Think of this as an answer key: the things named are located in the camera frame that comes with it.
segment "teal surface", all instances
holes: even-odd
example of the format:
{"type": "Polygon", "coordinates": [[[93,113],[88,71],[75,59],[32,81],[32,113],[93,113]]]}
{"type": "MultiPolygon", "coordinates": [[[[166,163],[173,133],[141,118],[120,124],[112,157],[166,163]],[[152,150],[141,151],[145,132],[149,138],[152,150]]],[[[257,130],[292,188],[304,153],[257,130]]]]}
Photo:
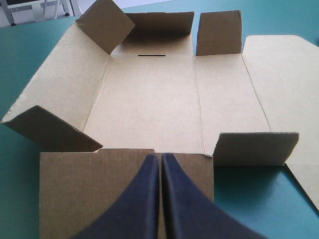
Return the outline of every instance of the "teal surface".
{"type": "MultiPolygon", "coordinates": [[[[319,1],[174,0],[126,9],[200,12],[241,9],[243,36],[319,37],[319,1]]],[[[53,49],[74,17],[0,29],[0,118],[53,49]]],[[[194,44],[196,29],[193,30],[194,44]]],[[[41,147],[0,125],[0,238],[38,238],[41,147]]],[[[319,217],[284,167],[216,168],[216,203],[269,238],[319,238],[319,217]]]]}
{"type": "Polygon", "coordinates": [[[319,215],[287,167],[216,167],[215,203],[272,239],[318,239],[319,215]]]}

